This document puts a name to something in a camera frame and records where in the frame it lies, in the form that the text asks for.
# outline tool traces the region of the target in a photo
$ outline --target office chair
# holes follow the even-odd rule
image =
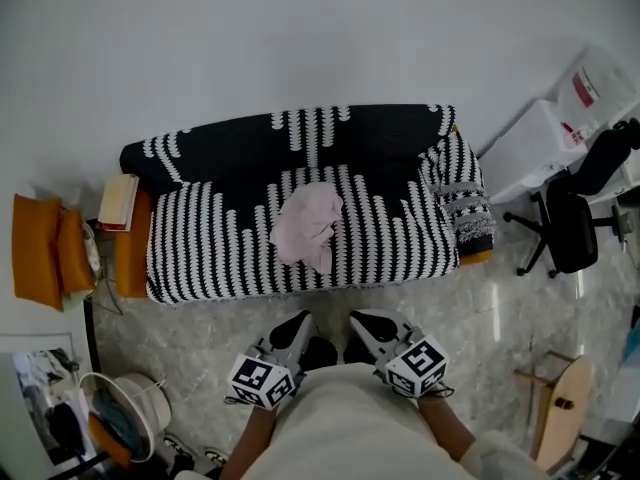
[[[580,196],[600,192],[616,169],[629,158],[632,149],[640,149],[640,123],[636,119],[628,123],[621,121],[612,130],[601,133],[576,173],[551,181],[546,207],[540,192],[531,196],[540,208],[542,224],[508,212],[504,214],[506,222],[514,220],[540,235],[531,261],[526,268],[518,268],[517,275],[531,272],[547,246],[555,265],[549,272],[551,279],[560,272],[571,274],[593,265],[598,260],[596,227],[611,226],[622,239],[617,209],[613,208],[611,217],[594,219],[589,204]]]

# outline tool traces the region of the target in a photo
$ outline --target black and white patterned blanket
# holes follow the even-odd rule
[[[492,247],[478,162],[452,107],[371,105],[253,116],[127,146],[123,172],[156,198],[147,292],[227,299],[441,276]],[[344,200],[333,271],[279,260],[269,234],[304,184]]]

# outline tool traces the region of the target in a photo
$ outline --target marble floor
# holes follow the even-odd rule
[[[604,216],[608,208],[594,213]],[[351,310],[396,308],[433,334],[451,356],[447,381],[456,392],[450,402],[471,429],[500,430],[527,449],[535,393],[512,375],[513,369],[551,376],[562,363],[545,357],[547,350],[587,354],[594,364],[590,413],[598,414],[621,360],[640,277],[631,256],[604,228],[597,231],[600,260],[589,269],[551,280],[551,260],[543,256],[530,275],[517,277],[516,266],[526,262],[537,239],[515,223],[502,222],[506,210],[535,218],[525,198],[496,207],[493,258],[443,278],[175,309],[119,299],[123,316],[95,308],[102,369],[110,375],[140,371],[166,379],[173,409],[168,430],[196,449],[209,445],[230,451],[249,409],[224,404],[226,376],[263,326],[306,308],[340,348]],[[105,283],[96,296],[110,304]]]

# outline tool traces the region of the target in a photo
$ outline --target orange pillow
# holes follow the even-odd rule
[[[62,311],[56,263],[60,199],[36,201],[13,198],[11,265],[13,290],[19,299],[32,300]]]
[[[84,249],[82,217],[77,209],[66,211],[58,231],[58,265],[63,293],[93,290],[93,274]]]
[[[123,297],[147,297],[147,242],[152,213],[151,197],[138,190],[131,231],[116,233],[116,289]]]

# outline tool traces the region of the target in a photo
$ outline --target white shirt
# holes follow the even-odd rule
[[[364,364],[309,373],[278,415],[271,445],[246,480],[548,478],[522,451],[492,432],[459,463],[440,448],[414,403]]]

